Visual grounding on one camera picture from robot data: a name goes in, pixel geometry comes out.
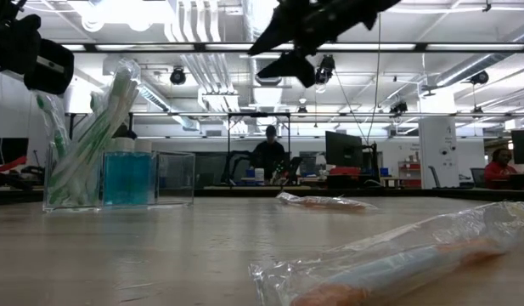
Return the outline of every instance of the person in red shirt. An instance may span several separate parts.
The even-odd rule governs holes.
[[[518,172],[509,166],[510,160],[513,158],[510,150],[497,149],[492,154],[492,162],[484,169],[484,181],[489,189],[507,189],[509,184],[502,182],[510,179],[511,174]]]

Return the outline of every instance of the person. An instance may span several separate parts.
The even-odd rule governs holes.
[[[489,189],[507,189],[509,187],[505,182],[498,181],[508,180],[511,174],[518,173],[513,167],[509,166],[512,158],[510,150],[497,149],[494,151],[492,161],[484,169],[484,180]]]
[[[274,126],[268,126],[265,135],[268,139],[254,149],[256,160],[253,162],[253,166],[262,167],[265,179],[270,180],[273,177],[273,164],[284,158],[285,148],[277,142],[277,129]]]

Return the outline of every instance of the black cap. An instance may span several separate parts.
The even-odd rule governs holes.
[[[265,130],[265,135],[268,137],[277,136],[277,129],[274,126],[268,126],[268,129]]]

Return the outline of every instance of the workbench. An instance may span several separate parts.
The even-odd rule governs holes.
[[[314,256],[441,213],[482,205],[357,198],[364,215],[267,198],[197,198],[191,207],[53,212],[0,206],[0,306],[256,305],[249,264]],[[392,305],[524,305],[524,252],[423,286]]]

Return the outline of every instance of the wooden table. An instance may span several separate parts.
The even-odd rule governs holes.
[[[381,213],[199,198],[192,207],[42,214],[0,207],[0,306],[256,305],[247,267],[313,256],[440,213],[482,204],[358,198]],[[464,269],[392,305],[524,305],[524,252]]]

